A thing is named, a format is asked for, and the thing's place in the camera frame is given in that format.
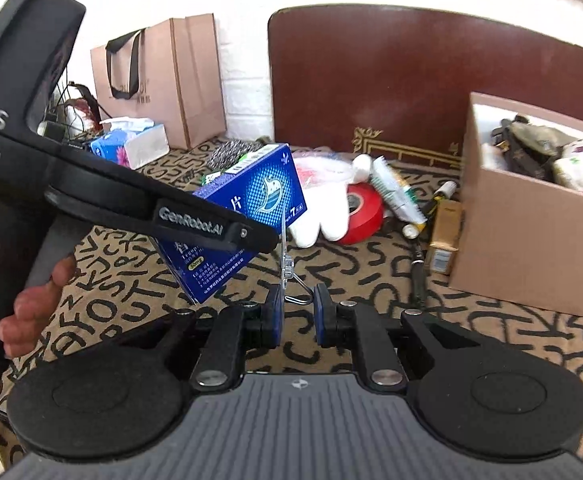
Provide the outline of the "person's left hand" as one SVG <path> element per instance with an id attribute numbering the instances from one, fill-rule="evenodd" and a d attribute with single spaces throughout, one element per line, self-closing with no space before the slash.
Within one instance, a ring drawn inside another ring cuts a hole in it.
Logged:
<path id="1" fill-rule="evenodd" d="M 60 304 L 63 289 L 76 275 L 77 260 L 70 252 L 60 260 L 44 285 L 22 290 L 14 301 L 13 313 L 0 321 L 4 360 L 26 356 L 36 348 L 43 330 Z"/>

